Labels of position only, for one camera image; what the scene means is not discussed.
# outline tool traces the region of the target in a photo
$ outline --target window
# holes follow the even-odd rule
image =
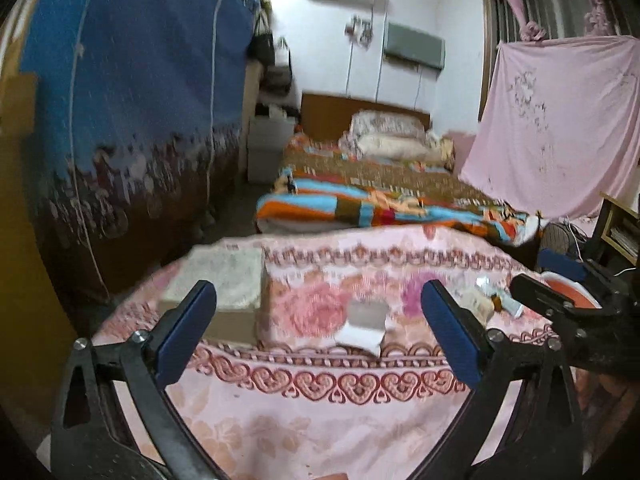
[[[527,21],[537,22],[549,37],[574,38],[584,33],[584,15],[589,0],[522,0]],[[615,34],[631,34],[628,20],[615,0],[604,0],[607,17]],[[484,0],[484,74],[478,120],[482,117],[489,82],[494,71],[496,46],[500,41],[519,41],[520,25],[507,0]]]

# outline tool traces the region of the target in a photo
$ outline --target white nightstand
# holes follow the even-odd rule
[[[278,177],[282,150],[289,143],[296,120],[257,116],[249,123],[247,180],[253,184],[272,184]]]

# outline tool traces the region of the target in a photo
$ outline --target blue fabric curtain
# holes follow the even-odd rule
[[[131,286],[231,183],[255,6],[40,0],[21,65],[39,78],[24,179],[58,288]]]

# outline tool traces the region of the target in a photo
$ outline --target pink flower decoration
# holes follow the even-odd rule
[[[438,227],[435,225],[423,224],[422,230],[427,240],[433,240],[436,237],[436,231],[438,230]]]
[[[287,335],[331,336],[346,322],[351,297],[329,283],[305,284],[276,298],[273,322]]]
[[[520,39],[522,41],[542,41],[545,36],[546,30],[536,22],[529,22],[520,29]]]
[[[425,283],[430,280],[440,280],[445,282],[443,276],[428,270],[413,274],[404,284],[402,290],[402,313],[407,317],[418,317],[422,315],[422,303],[420,296]]]
[[[400,283],[390,278],[384,270],[379,270],[373,275],[365,274],[359,282],[356,282],[348,290],[352,290],[359,300],[384,299],[394,293],[398,294]]]

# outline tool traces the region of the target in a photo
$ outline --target paper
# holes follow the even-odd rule
[[[182,264],[162,299],[179,303],[198,280],[207,280],[216,287],[218,309],[260,308],[263,274],[261,248],[232,250],[198,246]]]
[[[386,301],[351,301],[347,306],[347,321],[335,334],[335,341],[380,357],[388,313]]]
[[[458,304],[470,311],[485,328],[494,314],[492,301],[474,286],[462,292]]]

